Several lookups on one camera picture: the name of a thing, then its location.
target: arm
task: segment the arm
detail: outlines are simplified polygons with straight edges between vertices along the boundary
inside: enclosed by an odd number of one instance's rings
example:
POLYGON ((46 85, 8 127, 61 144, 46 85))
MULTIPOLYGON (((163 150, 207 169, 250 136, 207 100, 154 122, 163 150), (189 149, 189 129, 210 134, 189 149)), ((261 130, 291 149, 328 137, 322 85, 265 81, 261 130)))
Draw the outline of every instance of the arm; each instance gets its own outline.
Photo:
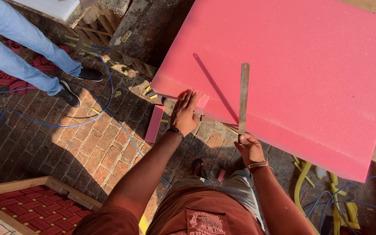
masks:
MULTIPOLYGON (((240 140, 244 147, 237 142, 235 145, 242 153, 246 166, 265 161, 262 146, 254 136, 246 133, 240 136, 240 140)), ((258 167, 252 172, 265 222, 271 235, 315 234, 306 218, 281 188, 269 167, 258 167)))
MULTIPOLYGON (((175 105, 171 115, 171 126, 184 136, 197 126, 193 114, 196 94, 184 94, 175 105)), ((156 186, 159 184, 169 158, 175 152, 182 137, 176 132, 166 132, 159 142, 131 168, 114 186, 104 206, 120 206, 131 211, 140 221, 156 186)))

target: metal ruler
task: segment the metal ruler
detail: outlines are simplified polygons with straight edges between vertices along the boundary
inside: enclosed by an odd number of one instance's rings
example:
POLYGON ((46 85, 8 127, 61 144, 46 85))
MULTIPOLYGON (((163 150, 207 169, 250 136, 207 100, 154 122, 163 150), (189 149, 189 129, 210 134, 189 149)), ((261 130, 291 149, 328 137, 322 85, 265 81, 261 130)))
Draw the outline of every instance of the metal ruler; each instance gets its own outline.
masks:
POLYGON ((238 135, 244 135, 246 132, 246 108, 247 108, 247 94, 249 89, 249 63, 242 64, 242 74, 240 77, 240 106, 239 106, 239 128, 238 135))

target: jeans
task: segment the jeans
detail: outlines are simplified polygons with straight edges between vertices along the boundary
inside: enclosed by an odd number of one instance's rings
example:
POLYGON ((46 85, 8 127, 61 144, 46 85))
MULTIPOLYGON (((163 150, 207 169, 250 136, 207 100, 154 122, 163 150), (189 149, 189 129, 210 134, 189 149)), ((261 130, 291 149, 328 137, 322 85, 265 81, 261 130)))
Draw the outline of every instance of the jeans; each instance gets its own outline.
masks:
POLYGON ((250 187, 251 177, 246 169, 235 171, 226 181, 223 187, 214 186, 210 181, 199 176, 189 176, 183 180, 179 180, 172 185, 168 194, 176 190, 177 188, 185 186, 208 186, 213 187, 219 191, 232 195, 243 205, 250 208, 256 216, 256 219, 260 223, 262 229, 262 218, 258 209, 258 202, 256 201, 255 194, 250 187))
MULTIPOLYGON (((73 77, 81 73, 80 62, 72 60, 64 50, 52 43, 37 27, 3 0, 0 0, 0 35, 42 54, 73 77)), ((55 95, 61 90, 58 78, 50 78, 32 67, 1 42, 0 70, 33 84, 48 95, 55 95)))

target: brown t-shirt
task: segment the brown t-shirt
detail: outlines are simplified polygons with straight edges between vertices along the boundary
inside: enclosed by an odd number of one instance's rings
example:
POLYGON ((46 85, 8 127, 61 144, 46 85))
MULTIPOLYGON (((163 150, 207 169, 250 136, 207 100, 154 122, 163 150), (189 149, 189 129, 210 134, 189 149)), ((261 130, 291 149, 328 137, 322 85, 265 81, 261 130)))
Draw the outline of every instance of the brown t-shirt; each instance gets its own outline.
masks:
MULTIPOLYGON (((139 234, 136 217, 118 206, 85 216, 74 235, 139 234)), ((231 195, 210 187, 188 186, 167 195, 146 234, 234 235, 264 232, 248 209, 231 195)))

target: person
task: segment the person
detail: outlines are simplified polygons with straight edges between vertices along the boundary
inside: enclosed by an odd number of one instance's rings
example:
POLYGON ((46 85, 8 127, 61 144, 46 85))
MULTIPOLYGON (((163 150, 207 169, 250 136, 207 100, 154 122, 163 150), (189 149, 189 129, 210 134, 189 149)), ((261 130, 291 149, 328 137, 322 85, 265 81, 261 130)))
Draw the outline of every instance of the person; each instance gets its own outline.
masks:
MULTIPOLYGON (((100 82, 104 78, 102 72, 83 68, 80 62, 72 60, 64 50, 51 42, 37 27, 3 0, 0 0, 0 35, 42 54, 73 77, 94 82, 100 82)), ((0 70, 34 85, 48 95, 62 97, 74 108, 81 105, 79 96, 71 91, 65 81, 59 81, 56 77, 51 78, 30 66, 1 42, 0 70)))
MULTIPOLYGON (((102 208, 88 214, 73 235, 139 234, 138 223, 159 183, 165 166, 184 136, 197 126, 193 114, 196 94, 184 94, 171 115, 171 128, 115 185, 102 208)), ((227 180, 225 187, 210 185, 204 163, 197 162, 194 175, 178 181, 160 203, 147 234, 230 235, 264 234, 250 174, 271 235, 315 234, 306 218, 275 179, 264 160, 259 141, 251 134, 235 142, 246 169, 227 180)))

